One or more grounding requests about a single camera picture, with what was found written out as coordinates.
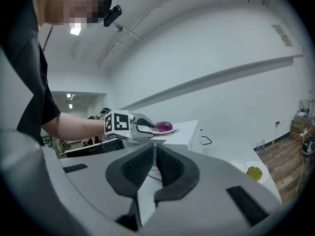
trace ceiling light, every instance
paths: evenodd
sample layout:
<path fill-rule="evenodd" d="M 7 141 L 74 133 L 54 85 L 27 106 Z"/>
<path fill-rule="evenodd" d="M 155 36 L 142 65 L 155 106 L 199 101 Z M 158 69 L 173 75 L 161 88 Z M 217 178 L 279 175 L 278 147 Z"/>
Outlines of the ceiling light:
<path fill-rule="evenodd" d="M 73 35 L 79 35 L 81 30 L 81 23 L 74 23 L 74 26 L 71 28 L 70 33 Z"/>

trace black textured strip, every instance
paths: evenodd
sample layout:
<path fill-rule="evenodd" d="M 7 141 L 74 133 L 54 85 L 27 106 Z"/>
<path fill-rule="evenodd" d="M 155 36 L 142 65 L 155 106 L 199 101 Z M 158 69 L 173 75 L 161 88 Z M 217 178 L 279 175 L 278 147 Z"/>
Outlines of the black textured strip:
<path fill-rule="evenodd" d="M 251 226 L 258 224 L 268 217 L 268 214 L 241 186 L 232 187 L 226 189 L 226 191 Z"/>
<path fill-rule="evenodd" d="M 85 168 L 87 168 L 87 165 L 81 163 L 81 164 L 77 164 L 77 165 L 73 165 L 69 167 L 64 167 L 63 170 L 64 172 L 69 173 L 69 172 L 79 171 Z"/>

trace plate of green food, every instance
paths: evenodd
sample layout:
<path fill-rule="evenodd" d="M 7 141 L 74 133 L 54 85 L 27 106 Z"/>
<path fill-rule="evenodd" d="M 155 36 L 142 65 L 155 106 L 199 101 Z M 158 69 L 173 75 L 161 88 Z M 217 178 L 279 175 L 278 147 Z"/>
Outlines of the plate of green food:
<path fill-rule="evenodd" d="M 251 161 L 246 164 L 248 165 L 246 174 L 254 178 L 258 183 L 263 184 L 268 179 L 269 172 L 263 163 Z"/>

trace black t-shirt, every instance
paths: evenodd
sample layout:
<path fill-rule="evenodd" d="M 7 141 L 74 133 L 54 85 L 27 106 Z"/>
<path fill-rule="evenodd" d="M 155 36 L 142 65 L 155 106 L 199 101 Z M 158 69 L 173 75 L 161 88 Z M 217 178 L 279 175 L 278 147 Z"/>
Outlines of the black t-shirt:
<path fill-rule="evenodd" d="M 60 114 L 47 82 L 47 62 L 38 40 L 38 21 L 32 0 L 26 3 L 2 44 L 3 50 L 21 80 L 33 93 L 17 130 L 43 145 L 41 126 Z"/>

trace white bowl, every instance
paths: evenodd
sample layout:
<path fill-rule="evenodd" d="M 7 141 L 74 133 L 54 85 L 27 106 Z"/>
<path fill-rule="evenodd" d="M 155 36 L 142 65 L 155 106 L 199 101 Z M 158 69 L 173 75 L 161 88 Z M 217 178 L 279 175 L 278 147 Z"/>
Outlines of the white bowl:
<path fill-rule="evenodd" d="M 269 177 L 269 171 L 268 168 L 266 167 L 266 165 L 264 165 L 261 162 L 256 162 L 256 161 L 251 161 L 251 162 L 247 162 L 247 166 L 254 166 L 254 167 L 258 167 L 261 169 L 262 171 L 262 177 L 260 180 L 258 180 L 257 182 L 260 184 L 264 184 L 265 181 L 267 181 L 268 177 Z"/>
<path fill-rule="evenodd" d="M 243 173 L 246 173 L 248 170 L 247 163 L 242 160 L 233 160 L 233 161 L 230 161 L 229 163 L 232 164 L 235 168 L 237 168 Z"/>

